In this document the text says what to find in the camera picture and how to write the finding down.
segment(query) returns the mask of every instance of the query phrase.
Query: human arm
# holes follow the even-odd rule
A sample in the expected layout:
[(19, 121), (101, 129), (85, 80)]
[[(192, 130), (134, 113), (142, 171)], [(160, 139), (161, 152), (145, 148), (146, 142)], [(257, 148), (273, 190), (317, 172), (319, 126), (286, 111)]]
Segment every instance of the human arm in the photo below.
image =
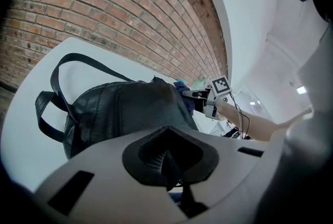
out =
[[(236, 126), (241, 127), (241, 124), (239, 123), (238, 111), (233, 105), (228, 104), (222, 99), (218, 99), (215, 105), (217, 107), (218, 114), (226, 117)], [(273, 132), (280, 129), (288, 128), (294, 121), (296, 121), (297, 119), (301, 118), (302, 116), (310, 112), (311, 109), (309, 108), (306, 111), (295, 116), (291, 120), (281, 124), (276, 124), (270, 120), (252, 115), (244, 111), (242, 113), (243, 115), (246, 115), (250, 119), (250, 127), (247, 134), (255, 140), (269, 141), (271, 139)], [(249, 126), (249, 120), (246, 117), (244, 117), (243, 121), (244, 121), (244, 130), (246, 130), (247, 127)]]

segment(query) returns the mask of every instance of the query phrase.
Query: black leather backpack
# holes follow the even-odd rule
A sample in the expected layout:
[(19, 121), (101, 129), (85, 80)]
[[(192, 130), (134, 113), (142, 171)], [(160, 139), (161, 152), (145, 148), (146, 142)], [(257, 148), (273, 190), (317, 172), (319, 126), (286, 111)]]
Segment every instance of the black leather backpack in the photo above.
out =
[[(59, 86), (59, 67), (80, 61), (126, 82), (93, 87), (68, 104)], [(63, 143), (68, 159), (89, 146), (116, 137), (161, 126), (197, 130), (175, 87), (154, 77), (150, 83), (136, 82), (83, 54), (65, 55), (51, 75), (52, 91), (42, 91), (35, 107), (40, 130)], [(66, 111), (65, 132), (47, 124), (42, 114), (49, 102)]]

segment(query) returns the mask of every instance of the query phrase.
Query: ceiling light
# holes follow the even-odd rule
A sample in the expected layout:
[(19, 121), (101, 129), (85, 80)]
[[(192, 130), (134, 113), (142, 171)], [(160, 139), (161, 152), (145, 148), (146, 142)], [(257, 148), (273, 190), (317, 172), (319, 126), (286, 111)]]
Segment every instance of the ceiling light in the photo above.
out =
[(301, 87), (297, 88), (297, 92), (301, 95), (301, 94), (306, 93), (306, 89), (304, 86), (301, 86)]

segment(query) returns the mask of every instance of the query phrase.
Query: white table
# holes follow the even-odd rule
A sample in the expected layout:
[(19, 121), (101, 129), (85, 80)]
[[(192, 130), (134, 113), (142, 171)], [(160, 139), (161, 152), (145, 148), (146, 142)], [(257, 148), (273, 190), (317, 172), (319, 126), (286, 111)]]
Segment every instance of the white table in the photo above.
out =
[[(168, 83), (175, 80), (155, 72), (135, 61), (121, 57), (76, 38), (68, 38), (48, 53), (24, 79), (8, 109), (1, 137), (1, 159), (10, 178), (34, 192), (42, 181), (63, 165), (67, 159), (62, 147), (38, 128), (35, 100), (43, 90), (52, 91), (50, 76), (59, 60), (68, 53), (81, 53), (94, 58), (130, 79), (150, 82), (155, 76)], [(59, 69), (61, 89), (69, 103), (91, 87), (121, 81), (116, 77), (80, 62), (68, 62)], [(67, 114), (51, 103), (43, 118), (51, 126), (63, 131)], [(202, 113), (194, 119), (203, 132), (215, 125)]]

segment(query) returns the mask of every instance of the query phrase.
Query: backpack strap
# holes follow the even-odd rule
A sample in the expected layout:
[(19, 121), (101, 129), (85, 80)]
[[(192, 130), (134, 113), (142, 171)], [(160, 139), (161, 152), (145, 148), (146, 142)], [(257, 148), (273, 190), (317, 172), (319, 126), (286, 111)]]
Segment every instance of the backpack strap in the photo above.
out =
[(72, 112), (72, 105), (67, 103), (67, 101), (61, 91), (61, 88), (59, 86), (59, 67), (62, 64), (66, 63), (66, 62), (70, 62), (70, 61), (80, 61), (80, 62), (83, 62), (84, 64), (94, 67), (95, 69), (98, 69), (98, 70), (105, 72), (109, 75), (112, 75), (114, 77), (123, 79), (125, 81), (133, 81), (133, 80), (127, 78), (126, 76), (124, 76), (118, 72), (115, 72), (114, 70), (111, 70), (110, 68), (106, 67), (104, 64), (102, 64), (102, 63), (98, 62), (97, 60), (94, 60), (86, 55), (79, 54), (79, 53), (70, 53), (70, 54), (65, 55), (59, 61), (58, 65), (55, 67), (55, 69), (53, 70), (50, 81), (51, 81), (52, 90), (59, 97), (59, 102), (61, 104), (60, 106), (62, 108), (67, 109), (66, 111), (70, 114), (70, 116), (73, 118), (73, 120), (76, 123), (79, 123), (79, 122), (77, 121), (77, 119), (75, 118), (75, 116)]
[(56, 107), (61, 110), (67, 111), (67, 108), (63, 108), (59, 97), (54, 92), (42, 91), (36, 99), (35, 107), (37, 113), (38, 127), (43, 134), (47, 135), (49, 138), (54, 139), (58, 142), (63, 142), (64, 133), (50, 126), (42, 118), (42, 114), (49, 103), (53, 103)]

